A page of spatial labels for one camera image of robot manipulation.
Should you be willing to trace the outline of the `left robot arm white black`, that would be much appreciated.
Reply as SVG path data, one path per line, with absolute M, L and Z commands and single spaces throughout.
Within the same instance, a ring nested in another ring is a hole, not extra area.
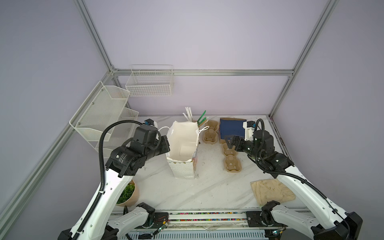
M 125 120 L 118 121 L 103 131 L 98 150 L 101 173 L 99 189 L 77 223 L 60 233 L 60 240 L 117 240 L 137 227 L 149 228 L 153 225 L 155 209 L 145 203 L 138 204 L 130 213 L 109 222 L 123 190 L 137 171 L 147 160 L 170 151 L 168 139 L 160 134 L 155 121 L 134 121 L 138 125 L 134 136 L 114 149 L 105 162 L 105 136 L 112 128 L 125 123 Z

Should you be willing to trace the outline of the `white wrapped straw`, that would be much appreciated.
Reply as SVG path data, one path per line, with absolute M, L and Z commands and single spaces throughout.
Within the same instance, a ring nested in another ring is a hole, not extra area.
M 185 116 L 185 118 L 186 118 L 189 122 L 193 122 L 194 119 L 193 119 L 193 115 L 192 115 L 191 108 L 190 108 L 190 107 L 185 107 L 185 110 L 186 110 L 186 113 L 183 113 L 183 115 Z

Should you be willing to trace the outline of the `cartoon animal paper gift bag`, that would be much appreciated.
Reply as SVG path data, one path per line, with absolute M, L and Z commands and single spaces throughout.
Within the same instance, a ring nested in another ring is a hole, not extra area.
M 160 128 L 160 132 L 167 133 L 170 151 L 166 153 L 166 159 L 175 178 L 196 178 L 200 135 L 208 129 L 208 126 L 200 129 L 196 122 L 177 121 L 171 127 Z

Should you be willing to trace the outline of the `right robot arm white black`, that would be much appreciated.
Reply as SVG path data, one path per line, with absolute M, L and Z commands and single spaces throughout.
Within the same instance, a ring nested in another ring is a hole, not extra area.
M 246 153 L 264 173 L 288 187 L 314 215 L 310 218 L 272 200 L 262 208 L 265 225 L 286 225 L 313 240 L 358 239 L 363 219 L 355 212 L 346 212 L 305 178 L 286 155 L 275 150 L 269 132 L 255 130 L 249 138 L 227 136 L 225 140 L 229 148 Z

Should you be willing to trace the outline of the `stacked brown pulp cup carriers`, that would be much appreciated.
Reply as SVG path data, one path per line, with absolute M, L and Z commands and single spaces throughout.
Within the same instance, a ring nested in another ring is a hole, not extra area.
M 203 142 L 206 144 L 215 144 L 219 140 L 219 122 L 215 120 L 208 120 L 204 127 L 208 127 L 207 130 L 204 130 Z

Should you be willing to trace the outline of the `white mesh two-tier shelf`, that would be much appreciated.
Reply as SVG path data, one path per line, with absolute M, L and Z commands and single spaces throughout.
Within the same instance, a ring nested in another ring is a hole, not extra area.
M 69 124 L 98 151 L 100 137 L 105 128 L 118 121 L 138 119 L 139 112 L 128 107 L 129 96 L 130 92 L 125 89 L 98 82 Z M 133 136 L 136 127 L 133 123 L 126 123 L 108 131 L 103 143 L 104 160 L 110 157 L 114 149 Z

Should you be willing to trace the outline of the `green wrapped straw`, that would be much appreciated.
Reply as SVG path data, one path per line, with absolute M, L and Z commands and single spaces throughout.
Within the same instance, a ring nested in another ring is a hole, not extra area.
M 197 123 L 200 124 L 200 122 L 202 121 L 204 115 L 205 115 L 206 111 L 204 111 L 201 116 L 199 117 L 199 119 L 197 120 Z

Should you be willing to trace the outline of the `cardboard box of blue napkins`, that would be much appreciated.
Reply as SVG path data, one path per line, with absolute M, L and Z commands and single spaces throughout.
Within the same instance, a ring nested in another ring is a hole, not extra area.
M 237 118 L 220 118 L 219 137 L 220 144 L 225 143 L 226 136 L 245 136 L 245 129 L 243 123 L 246 123 L 246 119 Z

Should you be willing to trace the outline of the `beige cloth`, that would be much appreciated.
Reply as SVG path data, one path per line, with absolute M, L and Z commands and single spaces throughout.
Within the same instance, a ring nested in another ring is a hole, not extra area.
M 277 179 L 259 180 L 250 185 L 259 206 L 271 201 L 284 203 L 296 199 L 296 195 Z

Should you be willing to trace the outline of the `brown pulp cup carrier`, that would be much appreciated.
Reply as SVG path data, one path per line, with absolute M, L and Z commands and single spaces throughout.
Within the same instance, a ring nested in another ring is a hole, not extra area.
M 235 147 L 229 148 L 226 143 L 222 144 L 223 154 L 225 156 L 224 166 L 229 173 L 239 173 L 242 170 L 241 161 L 237 158 L 238 152 Z

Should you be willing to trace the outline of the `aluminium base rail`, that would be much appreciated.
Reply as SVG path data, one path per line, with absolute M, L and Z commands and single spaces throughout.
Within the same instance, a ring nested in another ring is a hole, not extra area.
M 136 227 L 122 240 L 293 240 L 294 229 L 262 223 L 261 210 L 156 211 L 150 227 Z

